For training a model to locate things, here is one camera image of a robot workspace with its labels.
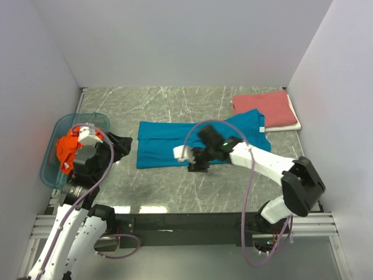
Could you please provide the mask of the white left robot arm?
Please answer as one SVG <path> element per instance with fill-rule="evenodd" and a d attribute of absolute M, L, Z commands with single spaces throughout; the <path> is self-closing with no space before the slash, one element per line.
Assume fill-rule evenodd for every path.
<path fill-rule="evenodd" d="M 79 265 L 104 235 L 118 238 L 114 208 L 94 204 L 113 163 L 131 151 L 132 138 L 76 127 L 57 141 L 67 174 L 45 246 L 26 279 L 76 279 Z"/>

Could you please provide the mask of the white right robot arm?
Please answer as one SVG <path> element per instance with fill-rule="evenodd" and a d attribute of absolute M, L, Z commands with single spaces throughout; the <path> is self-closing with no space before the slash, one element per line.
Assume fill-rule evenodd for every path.
<path fill-rule="evenodd" d="M 290 215 L 306 217 L 326 190 L 307 157 L 293 159 L 275 155 L 241 137 L 225 139 L 212 125 L 204 126 L 198 137 L 203 148 L 183 145 L 181 154 L 177 156 L 179 162 L 188 161 L 190 172 L 205 172 L 210 162 L 218 160 L 251 169 L 281 187 L 282 194 L 267 202 L 258 212 L 256 227 L 261 232 L 270 232 L 277 222 Z"/>

